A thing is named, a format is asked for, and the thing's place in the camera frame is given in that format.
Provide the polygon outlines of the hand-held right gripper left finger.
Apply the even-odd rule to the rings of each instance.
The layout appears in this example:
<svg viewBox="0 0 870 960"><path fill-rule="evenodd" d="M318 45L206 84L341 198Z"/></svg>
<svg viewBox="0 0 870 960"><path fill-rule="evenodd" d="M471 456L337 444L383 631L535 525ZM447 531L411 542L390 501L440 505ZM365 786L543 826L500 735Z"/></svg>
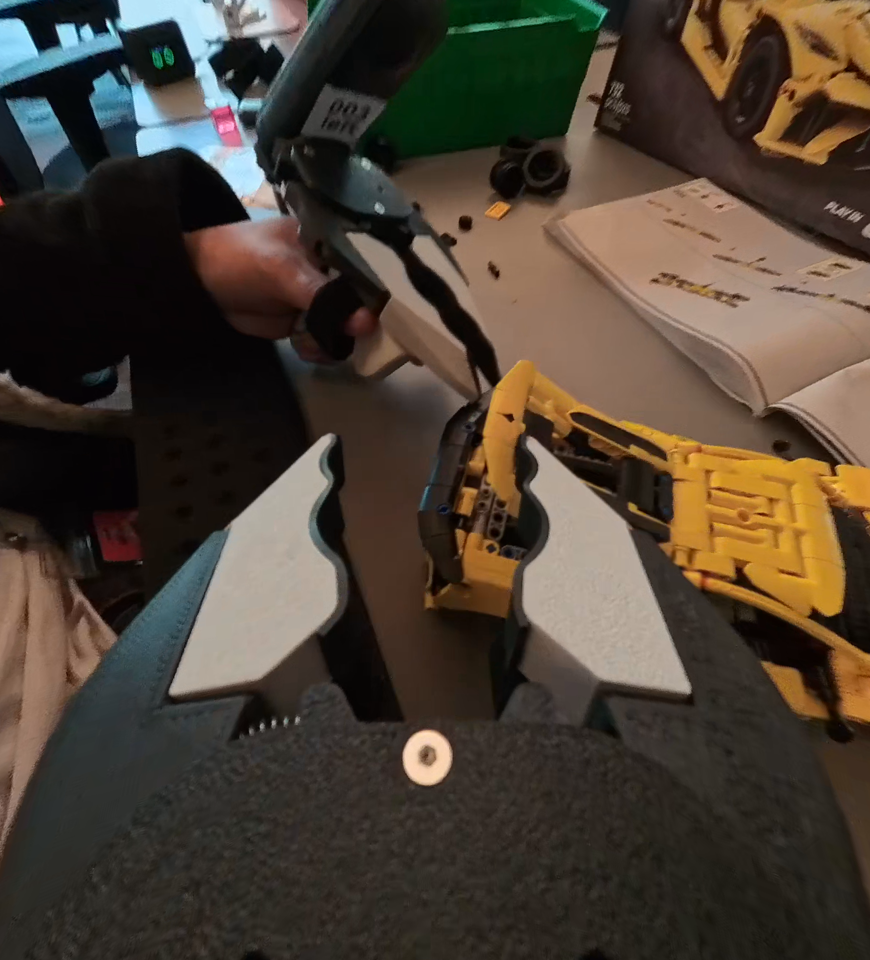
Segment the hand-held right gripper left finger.
<svg viewBox="0 0 870 960"><path fill-rule="evenodd" d="M225 530L168 694L244 695L273 718L333 683L363 721L399 702L345 549L340 437L319 438Z"/></svg>

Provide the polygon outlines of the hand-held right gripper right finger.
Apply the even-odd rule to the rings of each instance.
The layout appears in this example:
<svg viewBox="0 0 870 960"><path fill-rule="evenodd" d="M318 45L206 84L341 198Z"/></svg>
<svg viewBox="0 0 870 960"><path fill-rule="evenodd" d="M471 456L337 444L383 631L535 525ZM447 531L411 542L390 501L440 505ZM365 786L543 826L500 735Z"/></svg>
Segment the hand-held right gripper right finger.
<svg viewBox="0 0 870 960"><path fill-rule="evenodd" d="M688 705L691 681L649 578L641 531L536 438L515 451L516 564L490 654L498 715L526 683L573 726L597 724L612 697Z"/></svg>

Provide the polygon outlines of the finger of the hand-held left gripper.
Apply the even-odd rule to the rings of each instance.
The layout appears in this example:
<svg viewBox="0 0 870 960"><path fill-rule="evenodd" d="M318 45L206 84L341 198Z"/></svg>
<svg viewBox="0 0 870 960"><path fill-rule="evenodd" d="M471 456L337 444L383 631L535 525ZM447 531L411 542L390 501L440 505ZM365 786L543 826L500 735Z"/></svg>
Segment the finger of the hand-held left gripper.
<svg viewBox="0 0 870 960"><path fill-rule="evenodd" d="M441 241L441 237L440 237L441 232L439 232L429 222L422 205L418 203L411 203L410 206L414 211L412 213L411 223L413 225L413 229L415 230L416 234L430 236L434 244L436 245L436 247L441 252L441 255L443 256L443 258L445 258L447 261L451 263L454 271L463 280L463 282L465 282L465 285L469 285L468 277L465 274L462 268L462 265L460 264L458 259L455 257L453 248L446 246Z"/></svg>
<svg viewBox="0 0 870 960"><path fill-rule="evenodd" d="M374 333L358 339L351 364L363 378L387 377L409 362L428 368L468 400L501 379L495 349L468 285L430 236L415 235L399 251L366 232L349 231L361 295L376 314Z"/></svg>

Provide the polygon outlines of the yellow black brick side assembly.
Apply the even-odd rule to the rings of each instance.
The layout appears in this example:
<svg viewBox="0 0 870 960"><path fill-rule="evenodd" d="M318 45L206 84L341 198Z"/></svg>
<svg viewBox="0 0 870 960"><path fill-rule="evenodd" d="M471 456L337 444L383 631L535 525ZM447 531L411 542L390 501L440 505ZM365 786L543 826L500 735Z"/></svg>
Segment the yellow black brick side assembly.
<svg viewBox="0 0 870 960"><path fill-rule="evenodd" d="M481 443L482 427L491 400L487 390L476 401L458 409L446 422L434 464L417 511L418 534L430 564L429 590L463 582L461 548L457 545L460 514L455 505L466 466Z"/></svg>

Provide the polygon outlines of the yellow toy brick car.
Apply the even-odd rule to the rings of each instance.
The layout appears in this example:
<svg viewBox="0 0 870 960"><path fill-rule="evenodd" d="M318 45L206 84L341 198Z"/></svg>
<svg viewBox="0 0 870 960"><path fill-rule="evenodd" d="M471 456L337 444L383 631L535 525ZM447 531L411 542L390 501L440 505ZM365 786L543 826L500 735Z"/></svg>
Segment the yellow toy brick car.
<svg viewBox="0 0 870 960"><path fill-rule="evenodd" d="M870 726L870 468L712 446L617 420L522 360L491 391L456 500L463 582L429 610L504 618L526 546L516 444L534 436L718 607L795 714Z"/></svg>

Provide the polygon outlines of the building instruction booklet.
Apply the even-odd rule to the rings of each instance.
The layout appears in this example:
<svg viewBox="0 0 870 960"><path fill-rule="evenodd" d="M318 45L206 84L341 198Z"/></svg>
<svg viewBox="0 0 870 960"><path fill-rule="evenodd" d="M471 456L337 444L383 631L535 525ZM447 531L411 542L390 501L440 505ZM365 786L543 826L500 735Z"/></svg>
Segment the building instruction booklet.
<svg viewBox="0 0 870 960"><path fill-rule="evenodd" d="M870 468L870 262L703 178L545 229L728 396Z"/></svg>

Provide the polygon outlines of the person's left forearm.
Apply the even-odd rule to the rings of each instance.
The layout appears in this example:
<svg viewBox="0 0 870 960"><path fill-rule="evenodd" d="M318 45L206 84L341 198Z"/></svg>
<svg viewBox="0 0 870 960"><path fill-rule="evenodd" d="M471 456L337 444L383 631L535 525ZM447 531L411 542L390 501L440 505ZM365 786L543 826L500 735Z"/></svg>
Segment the person's left forearm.
<svg viewBox="0 0 870 960"><path fill-rule="evenodd" d="M73 190L0 205L0 375L69 403L143 346L222 320L187 235L249 221L195 153L110 159Z"/></svg>

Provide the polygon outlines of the grey desk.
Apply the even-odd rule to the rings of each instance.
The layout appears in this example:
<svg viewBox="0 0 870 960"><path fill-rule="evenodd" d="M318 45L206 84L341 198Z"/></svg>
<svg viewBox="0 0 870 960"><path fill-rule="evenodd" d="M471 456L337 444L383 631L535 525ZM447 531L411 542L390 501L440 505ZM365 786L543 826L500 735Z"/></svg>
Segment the grey desk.
<svg viewBox="0 0 870 960"><path fill-rule="evenodd" d="M794 421L753 417L729 399L547 235L545 223L563 210L686 180L594 132L596 107L587 96L602 92L613 55L597 50L590 62L562 147L570 184L555 205L528 198L500 222L487 219L494 149L413 161L395 179L439 232L456 236L456 258L501 367L534 361L574 398L617 419L706 443L825 459ZM457 226L463 214L473 219L467 233ZM499 279L489 274L489 260L500 268ZM354 381L302 362L284 342L277 348L312 434L343 440L348 551L405 718L489 718L491 627L426 611L421 599L418 502L443 426L462 400L419 367ZM814 727L809 732L849 821L870 894L870 727L858 727L846 745Z"/></svg>

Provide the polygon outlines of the person's left hand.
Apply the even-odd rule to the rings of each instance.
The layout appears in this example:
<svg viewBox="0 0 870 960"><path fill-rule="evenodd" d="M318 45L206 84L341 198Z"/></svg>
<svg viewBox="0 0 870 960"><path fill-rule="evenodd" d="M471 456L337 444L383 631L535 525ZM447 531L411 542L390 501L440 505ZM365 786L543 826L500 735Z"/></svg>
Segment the person's left hand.
<svg viewBox="0 0 870 960"><path fill-rule="evenodd" d="M310 364L333 364L303 316L329 277L313 261L291 217L220 224L183 235L203 288L239 332L288 341Z"/></svg>

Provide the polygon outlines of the dark dotted cloth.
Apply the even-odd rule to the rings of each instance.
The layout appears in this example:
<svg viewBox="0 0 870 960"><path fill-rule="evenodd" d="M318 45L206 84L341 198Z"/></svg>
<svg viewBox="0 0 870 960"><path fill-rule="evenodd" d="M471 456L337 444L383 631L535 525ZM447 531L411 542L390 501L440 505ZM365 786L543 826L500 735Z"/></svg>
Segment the dark dotted cloth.
<svg viewBox="0 0 870 960"><path fill-rule="evenodd" d="M146 595L260 496L310 445L272 342L130 357Z"/></svg>

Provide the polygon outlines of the green plastic bin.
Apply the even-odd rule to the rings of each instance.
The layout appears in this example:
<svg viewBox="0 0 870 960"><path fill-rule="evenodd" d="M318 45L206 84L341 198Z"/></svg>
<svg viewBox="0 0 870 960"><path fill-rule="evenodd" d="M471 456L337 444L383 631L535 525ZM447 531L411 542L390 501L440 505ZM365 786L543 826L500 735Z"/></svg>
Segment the green plastic bin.
<svg viewBox="0 0 870 960"><path fill-rule="evenodd" d="M563 137L606 9L590 1L448 2L445 38L360 146L398 161Z"/></svg>

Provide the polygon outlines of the small black display device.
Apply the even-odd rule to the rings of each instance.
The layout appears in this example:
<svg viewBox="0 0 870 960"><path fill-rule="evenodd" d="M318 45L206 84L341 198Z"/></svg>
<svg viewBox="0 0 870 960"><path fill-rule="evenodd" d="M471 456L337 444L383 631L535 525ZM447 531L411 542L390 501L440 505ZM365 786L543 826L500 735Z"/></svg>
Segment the small black display device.
<svg viewBox="0 0 870 960"><path fill-rule="evenodd" d="M196 77L197 68L175 19L119 29L126 60L146 87L160 89Z"/></svg>

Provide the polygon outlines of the toy car set box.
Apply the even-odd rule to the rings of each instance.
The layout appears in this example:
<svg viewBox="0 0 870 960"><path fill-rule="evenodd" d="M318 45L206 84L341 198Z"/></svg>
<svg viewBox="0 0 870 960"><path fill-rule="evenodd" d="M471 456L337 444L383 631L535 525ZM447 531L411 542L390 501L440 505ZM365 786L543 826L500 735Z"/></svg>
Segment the toy car set box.
<svg viewBox="0 0 870 960"><path fill-rule="evenodd" d="M870 259L870 1L632 2L595 126Z"/></svg>

